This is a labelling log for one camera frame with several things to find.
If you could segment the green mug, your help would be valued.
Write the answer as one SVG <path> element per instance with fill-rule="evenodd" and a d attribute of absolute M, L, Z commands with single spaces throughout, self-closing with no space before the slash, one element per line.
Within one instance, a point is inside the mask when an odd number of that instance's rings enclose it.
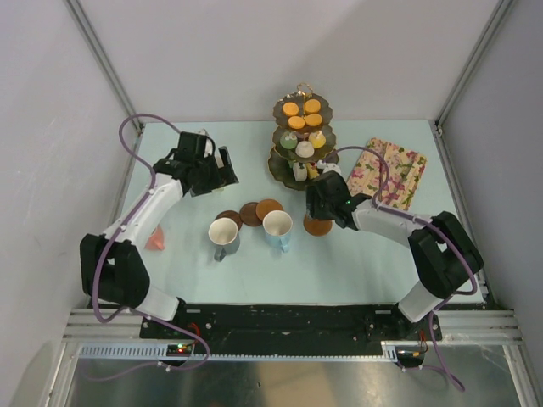
<path fill-rule="evenodd" d="M 201 129 L 199 135 L 204 137 L 203 158 L 199 161 L 198 195 L 203 195 L 221 187 L 216 163 L 216 144 L 206 129 Z"/>

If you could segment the yellow round pastry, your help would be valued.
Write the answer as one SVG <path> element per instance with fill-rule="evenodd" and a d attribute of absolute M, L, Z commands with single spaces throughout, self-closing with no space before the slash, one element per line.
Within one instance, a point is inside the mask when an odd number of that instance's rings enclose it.
<path fill-rule="evenodd" d="M 308 136 L 308 142 L 314 149 L 322 148 L 326 141 L 326 136 L 322 131 L 314 131 Z"/>

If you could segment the orange macaron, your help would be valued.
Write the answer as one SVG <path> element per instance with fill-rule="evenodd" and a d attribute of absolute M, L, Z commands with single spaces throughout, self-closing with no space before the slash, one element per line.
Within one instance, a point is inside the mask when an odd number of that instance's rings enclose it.
<path fill-rule="evenodd" d="M 299 114 L 299 106 L 294 102 L 286 102 L 282 107 L 283 113 L 288 116 L 296 116 Z"/>
<path fill-rule="evenodd" d="M 305 124 L 310 127 L 318 127 L 322 124 L 322 116 L 320 114 L 308 114 L 305 117 Z"/>
<path fill-rule="evenodd" d="M 300 116 L 291 116 L 288 118 L 288 126 L 295 130 L 302 129 L 305 127 L 305 119 Z"/>
<path fill-rule="evenodd" d="M 318 99 L 309 99 L 305 102 L 304 110 L 306 114 L 318 114 L 322 109 L 322 104 Z"/>

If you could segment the light wooden coaster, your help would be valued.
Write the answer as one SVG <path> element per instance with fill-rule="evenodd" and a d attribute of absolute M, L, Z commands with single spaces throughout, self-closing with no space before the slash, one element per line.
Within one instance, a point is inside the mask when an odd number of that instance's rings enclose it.
<path fill-rule="evenodd" d="M 255 213 L 259 220 L 264 220 L 270 212 L 275 210 L 283 211 L 283 206 L 277 200 L 271 198 L 261 200 L 255 207 Z"/>

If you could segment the grey mug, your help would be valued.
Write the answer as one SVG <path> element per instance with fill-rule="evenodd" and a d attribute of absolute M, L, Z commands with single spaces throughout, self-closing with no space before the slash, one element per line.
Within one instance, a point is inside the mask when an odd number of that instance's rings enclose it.
<path fill-rule="evenodd" d="M 228 255 L 235 254 L 240 247 L 238 224 L 230 218 L 214 220 L 208 236 L 215 247 L 214 260 L 222 262 Z"/>

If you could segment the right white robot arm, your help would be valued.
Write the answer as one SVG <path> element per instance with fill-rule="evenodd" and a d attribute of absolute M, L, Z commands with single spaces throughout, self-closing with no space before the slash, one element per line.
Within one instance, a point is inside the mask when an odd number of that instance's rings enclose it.
<path fill-rule="evenodd" d="M 377 234 L 411 250 L 418 282 L 384 318 L 395 337 L 413 339 L 423 319 L 472 283 L 484 266 L 483 258 L 455 215 L 443 211 L 423 217 L 395 209 L 364 193 L 352 195 L 344 178 L 334 171 L 315 178 L 305 190 L 306 214 L 332 220 L 341 228 Z"/>

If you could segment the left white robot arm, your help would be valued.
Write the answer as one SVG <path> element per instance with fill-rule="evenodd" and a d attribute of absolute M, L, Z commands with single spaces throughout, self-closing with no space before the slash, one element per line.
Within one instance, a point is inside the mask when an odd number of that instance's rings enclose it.
<path fill-rule="evenodd" d="M 186 195 L 197 197 L 238 183 L 227 147 L 205 132 L 181 132 L 178 144 L 149 165 L 150 181 L 140 198 L 99 235 L 80 243 L 81 283 L 94 306 L 100 300 L 159 319 L 167 337 L 181 337 L 188 318 L 179 300 L 158 289 L 142 250 L 166 213 Z"/>

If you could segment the pink mug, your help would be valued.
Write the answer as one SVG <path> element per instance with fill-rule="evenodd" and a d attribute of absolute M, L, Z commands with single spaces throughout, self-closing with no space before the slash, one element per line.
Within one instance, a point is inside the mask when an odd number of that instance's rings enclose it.
<path fill-rule="evenodd" d="M 151 251 L 163 251 L 165 249 L 165 235 L 161 226 L 156 226 L 148 238 L 145 248 Z"/>

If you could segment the dark walnut coaster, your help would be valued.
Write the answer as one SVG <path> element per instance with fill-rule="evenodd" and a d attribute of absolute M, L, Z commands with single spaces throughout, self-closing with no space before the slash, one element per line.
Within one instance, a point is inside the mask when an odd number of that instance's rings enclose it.
<path fill-rule="evenodd" d="M 233 220 L 236 225 L 237 225 L 237 228 L 240 230 L 243 226 L 243 221 L 241 220 L 241 216 L 240 216 L 240 213 L 235 211 L 235 210 L 224 210 L 222 212 L 220 212 L 217 216 L 216 216 L 216 220 L 218 219 L 223 219 L 223 218 L 228 218 L 230 220 Z"/>
<path fill-rule="evenodd" d="M 261 219 L 256 213 L 257 202 L 248 202 L 242 206 L 239 210 L 241 221 L 251 227 L 257 227 L 261 225 Z"/>

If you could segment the white cupcake pastry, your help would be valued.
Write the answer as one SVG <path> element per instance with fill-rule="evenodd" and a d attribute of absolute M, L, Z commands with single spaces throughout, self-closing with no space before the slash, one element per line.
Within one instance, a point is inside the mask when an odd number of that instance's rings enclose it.
<path fill-rule="evenodd" d="M 301 141 L 298 142 L 295 153 L 298 157 L 301 158 L 310 158 L 315 152 L 315 149 L 312 147 L 312 145 L 308 141 Z"/>

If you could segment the wooden coaster stack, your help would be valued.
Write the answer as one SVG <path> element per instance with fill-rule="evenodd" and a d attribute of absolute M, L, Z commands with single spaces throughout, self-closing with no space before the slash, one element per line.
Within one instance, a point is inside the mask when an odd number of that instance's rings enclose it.
<path fill-rule="evenodd" d="M 305 230 L 314 237 L 326 236 L 333 228 L 331 220 L 317 220 L 306 216 L 303 221 Z"/>

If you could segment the white cup pastry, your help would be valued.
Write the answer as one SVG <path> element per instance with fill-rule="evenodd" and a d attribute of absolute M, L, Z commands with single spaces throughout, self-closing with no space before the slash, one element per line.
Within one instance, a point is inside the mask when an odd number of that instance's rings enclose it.
<path fill-rule="evenodd" d="M 295 162 L 292 166 L 292 172 L 294 180 L 296 182 L 303 182 L 306 181 L 308 178 L 308 172 L 305 163 Z"/>

